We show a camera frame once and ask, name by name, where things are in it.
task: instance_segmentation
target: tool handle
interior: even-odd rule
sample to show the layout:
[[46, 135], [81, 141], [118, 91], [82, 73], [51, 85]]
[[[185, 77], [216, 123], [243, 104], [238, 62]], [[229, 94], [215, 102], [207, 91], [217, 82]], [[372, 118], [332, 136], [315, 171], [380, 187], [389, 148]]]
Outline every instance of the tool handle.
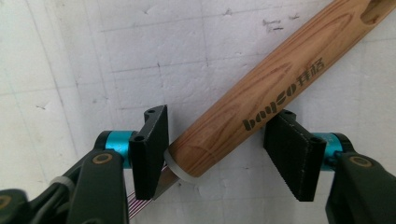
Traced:
[[202, 175], [281, 111], [395, 7], [395, 0], [330, 3], [198, 118], [169, 147], [172, 159], [188, 175]]

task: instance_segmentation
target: black rubber pad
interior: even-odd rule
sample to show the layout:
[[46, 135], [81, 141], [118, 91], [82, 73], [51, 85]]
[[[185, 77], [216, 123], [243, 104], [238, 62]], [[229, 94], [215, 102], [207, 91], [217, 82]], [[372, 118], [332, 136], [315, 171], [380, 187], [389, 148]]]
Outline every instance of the black rubber pad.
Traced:
[[326, 141], [295, 119], [288, 110], [271, 119], [265, 127], [264, 148], [296, 199], [313, 202]]

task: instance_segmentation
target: wooden handle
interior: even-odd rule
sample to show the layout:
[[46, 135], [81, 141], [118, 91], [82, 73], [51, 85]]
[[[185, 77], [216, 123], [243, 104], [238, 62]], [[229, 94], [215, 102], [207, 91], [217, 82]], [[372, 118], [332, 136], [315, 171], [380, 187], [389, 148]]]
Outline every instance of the wooden handle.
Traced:
[[187, 174], [200, 176], [315, 81], [379, 24], [395, 0], [337, 0], [236, 83], [170, 147]]

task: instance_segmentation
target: handle hole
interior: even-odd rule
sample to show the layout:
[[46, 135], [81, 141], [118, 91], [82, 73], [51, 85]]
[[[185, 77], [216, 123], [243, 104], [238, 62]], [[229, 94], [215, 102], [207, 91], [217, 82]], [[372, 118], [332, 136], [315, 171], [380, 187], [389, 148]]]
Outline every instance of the handle hole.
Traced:
[[371, 0], [366, 10], [361, 14], [361, 21], [374, 25], [382, 21], [395, 6], [394, 0]]

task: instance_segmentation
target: white wall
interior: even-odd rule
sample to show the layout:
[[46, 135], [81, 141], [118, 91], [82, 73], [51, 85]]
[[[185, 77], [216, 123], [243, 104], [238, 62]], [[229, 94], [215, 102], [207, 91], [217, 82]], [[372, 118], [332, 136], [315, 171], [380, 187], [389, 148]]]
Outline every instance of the white wall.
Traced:
[[[139, 130], [156, 105], [168, 104], [174, 140], [328, 3], [1, 0], [0, 189], [33, 199], [101, 131]], [[395, 20], [289, 106], [309, 131], [346, 134], [394, 174]], [[257, 133], [201, 184], [180, 181], [133, 222], [327, 223], [332, 174], [321, 174], [314, 203], [298, 203], [261, 144]]]

